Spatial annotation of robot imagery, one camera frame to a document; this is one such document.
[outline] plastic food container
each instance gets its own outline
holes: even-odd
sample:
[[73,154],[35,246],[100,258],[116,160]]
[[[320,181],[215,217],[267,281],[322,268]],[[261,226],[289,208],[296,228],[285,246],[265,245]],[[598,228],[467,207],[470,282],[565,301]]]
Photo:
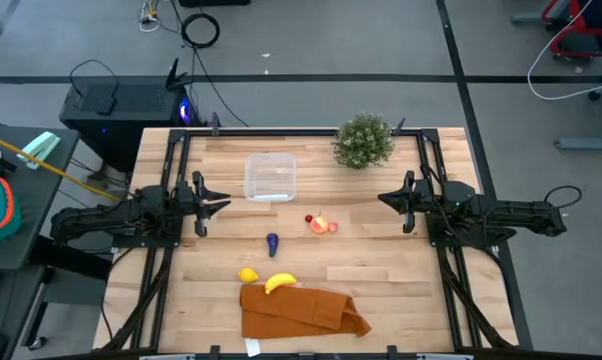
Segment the plastic food container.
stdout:
[[245,163],[245,197],[257,202],[284,202],[297,193],[297,158],[287,153],[259,153]]

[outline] green plant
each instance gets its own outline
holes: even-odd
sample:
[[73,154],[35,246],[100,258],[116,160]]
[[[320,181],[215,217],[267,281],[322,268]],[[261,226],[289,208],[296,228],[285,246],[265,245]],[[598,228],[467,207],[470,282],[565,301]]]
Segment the green plant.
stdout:
[[332,145],[334,159],[341,165],[352,169],[380,166],[394,150],[392,128],[381,115],[360,113],[339,129]]

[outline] wooden tabletop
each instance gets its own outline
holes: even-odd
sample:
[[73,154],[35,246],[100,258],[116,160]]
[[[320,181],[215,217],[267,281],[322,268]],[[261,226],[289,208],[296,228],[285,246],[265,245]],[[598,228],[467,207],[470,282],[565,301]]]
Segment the wooden tabletop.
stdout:
[[[133,188],[160,182],[169,129],[146,129],[132,180]],[[479,189],[463,128],[440,128],[450,180]],[[419,174],[414,137],[398,137],[383,167],[351,170],[332,158],[331,137],[196,137],[190,145],[187,174],[199,170],[206,186],[232,195],[232,204],[207,222],[208,237],[194,234],[186,218],[182,246],[174,253],[161,333],[162,352],[245,352],[241,337],[241,282],[237,271],[254,268],[264,283],[278,272],[294,274],[296,286],[350,295],[372,331],[362,337],[340,334],[261,340],[262,352],[451,351],[441,277],[425,219],[417,214],[415,231],[402,233],[403,218],[377,200],[379,193],[402,186],[408,169]],[[245,160],[259,152],[285,152],[297,158],[297,194],[286,203],[256,203],[243,192]],[[170,186],[180,151],[175,151]],[[336,233],[313,234],[305,215],[321,213],[339,224]],[[265,236],[277,233],[279,249],[268,256]],[[110,275],[105,311],[113,331],[137,303],[146,250],[135,249]],[[516,334],[498,267],[485,254],[465,249],[474,299],[502,336]],[[457,301],[464,342],[467,323]],[[154,311],[148,311],[142,343],[147,344]],[[95,347],[108,340],[99,323]]]

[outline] desk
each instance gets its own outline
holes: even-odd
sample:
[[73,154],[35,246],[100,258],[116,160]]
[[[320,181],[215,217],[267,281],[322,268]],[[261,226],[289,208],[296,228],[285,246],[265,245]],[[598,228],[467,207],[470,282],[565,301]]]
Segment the desk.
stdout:
[[[464,130],[438,130],[449,179],[478,189]],[[169,129],[145,130],[133,188],[160,183],[168,133]],[[332,158],[331,141],[329,136],[201,136],[191,141],[186,173],[201,171],[206,186],[231,194],[232,204],[207,222],[206,238],[194,234],[192,218],[184,220],[181,247],[172,261],[160,352],[207,353],[211,345],[220,345],[222,353],[245,352],[238,299],[242,284],[237,271],[246,266],[256,269],[259,283],[277,272],[290,272],[299,280],[297,286],[350,295],[372,326],[362,338],[330,335],[263,340],[262,352],[381,353],[392,344],[400,352],[452,350],[437,256],[429,244],[425,220],[417,215],[415,231],[405,235],[403,218],[377,200],[379,193],[400,188],[407,170],[418,170],[415,138],[395,138],[396,149],[388,164],[366,170],[338,166]],[[170,186],[175,181],[179,149],[177,145]],[[297,195],[293,201],[270,204],[244,198],[245,159],[264,151],[296,155]],[[315,235],[310,231],[304,216],[319,212],[339,224],[337,233]],[[268,257],[265,241],[270,232],[281,239],[273,259]],[[477,305],[506,340],[516,343],[498,268],[483,253],[464,252]],[[113,331],[137,303],[145,257],[146,250],[135,249],[110,275],[104,306]],[[469,344],[467,322],[458,302],[457,308]],[[147,344],[153,314],[146,314],[142,345]],[[94,345],[107,340],[101,322]]]
[[[44,131],[50,131],[61,138],[46,161],[65,169],[79,141],[76,131],[0,126],[0,138],[23,148]],[[12,152],[5,149],[1,149],[1,152],[4,159],[17,166],[16,172],[5,174],[4,178],[19,199],[22,214],[19,231],[0,242],[0,333],[9,337],[8,349],[3,356],[3,359],[8,360],[17,346],[19,335],[44,279],[45,266],[25,264],[61,178],[45,169],[32,171]]]

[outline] brown towel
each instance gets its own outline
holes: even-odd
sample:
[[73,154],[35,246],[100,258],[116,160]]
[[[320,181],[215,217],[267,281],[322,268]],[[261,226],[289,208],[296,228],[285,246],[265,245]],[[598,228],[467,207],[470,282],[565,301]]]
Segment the brown towel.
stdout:
[[241,288],[243,337],[357,334],[371,328],[357,313],[352,298],[317,289],[282,286],[266,295],[263,285]]

